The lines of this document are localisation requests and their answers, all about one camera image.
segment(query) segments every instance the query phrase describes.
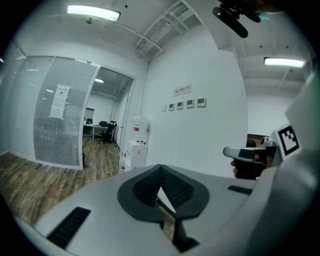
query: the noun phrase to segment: thermostat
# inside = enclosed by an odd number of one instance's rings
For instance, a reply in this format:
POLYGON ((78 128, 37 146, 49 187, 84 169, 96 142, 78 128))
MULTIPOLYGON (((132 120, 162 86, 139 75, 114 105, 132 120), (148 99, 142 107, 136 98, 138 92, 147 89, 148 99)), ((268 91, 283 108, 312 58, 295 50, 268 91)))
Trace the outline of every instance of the thermostat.
POLYGON ((175 104, 170 104, 169 105, 169 111, 175 110, 175 104))
POLYGON ((206 98, 198 98, 198 102, 196 105, 198 108, 206 106, 206 98))
POLYGON ((186 108, 187 108, 187 109, 193 108, 193 107, 194 107, 194 104, 195 104, 195 101, 194 101, 193 99, 187 100, 187 101, 186 101, 186 108))
POLYGON ((176 109, 177 110, 182 110, 184 108, 184 103, 183 103, 183 101, 182 102, 178 102, 177 104, 176 104, 176 109))

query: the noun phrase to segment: trash can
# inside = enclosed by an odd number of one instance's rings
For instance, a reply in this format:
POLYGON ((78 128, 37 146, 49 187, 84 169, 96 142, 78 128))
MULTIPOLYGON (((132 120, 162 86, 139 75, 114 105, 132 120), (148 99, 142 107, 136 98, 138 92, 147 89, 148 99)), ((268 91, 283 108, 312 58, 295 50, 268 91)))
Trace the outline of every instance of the trash can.
POLYGON ((82 153, 82 164, 83 164, 83 168, 86 167, 86 166, 85 166, 85 157, 86 157, 85 153, 82 153))

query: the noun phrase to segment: desk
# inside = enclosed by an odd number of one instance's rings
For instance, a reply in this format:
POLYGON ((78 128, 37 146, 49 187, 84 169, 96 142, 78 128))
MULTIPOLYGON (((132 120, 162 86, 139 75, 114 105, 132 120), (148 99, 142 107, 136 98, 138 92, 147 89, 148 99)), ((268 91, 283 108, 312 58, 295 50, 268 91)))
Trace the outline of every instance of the desk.
POLYGON ((84 124, 83 126, 93 128, 93 132, 92 132, 92 139, 95 137, 95 128, 105 129, 105 130, 107 130, 107 129, 108 129, 108 127, 101 127, 101 126, 97 126, 97 125, 93 125, 93 124, 84 124))

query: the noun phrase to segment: fluorescent light fixture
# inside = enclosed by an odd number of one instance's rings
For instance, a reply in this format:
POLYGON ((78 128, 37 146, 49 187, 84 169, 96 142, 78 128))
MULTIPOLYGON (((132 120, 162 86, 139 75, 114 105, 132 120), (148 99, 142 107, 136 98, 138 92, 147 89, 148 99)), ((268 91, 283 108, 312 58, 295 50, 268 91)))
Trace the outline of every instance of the fluorescent light fixture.
POLYGON ((116 22, 119 19, 120 12, 83 5, 68 5, 68 14, 79 14, 86 16, 95 16, 109 21, 116 22))
POLYGON ((305 64, 306 64, 305 60, 290 59, 290 58, 273 58, 273 57, 264 58, 264 65, 302 68, 305 64))
POLYGON ((94 79, 94 81, 99 82, 99 83, 103 83, 104 82, 103 80, 98 79, 98 78, 94 79))

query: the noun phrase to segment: white cabinet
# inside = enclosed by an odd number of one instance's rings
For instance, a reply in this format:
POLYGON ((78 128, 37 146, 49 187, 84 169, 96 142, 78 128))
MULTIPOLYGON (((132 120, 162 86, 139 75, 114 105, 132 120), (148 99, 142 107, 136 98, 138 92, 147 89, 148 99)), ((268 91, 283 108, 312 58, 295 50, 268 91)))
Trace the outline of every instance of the white cabinet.
POLYGON ((146 166, 148 145, 130 140, 125 158, 125 171, 146 166))

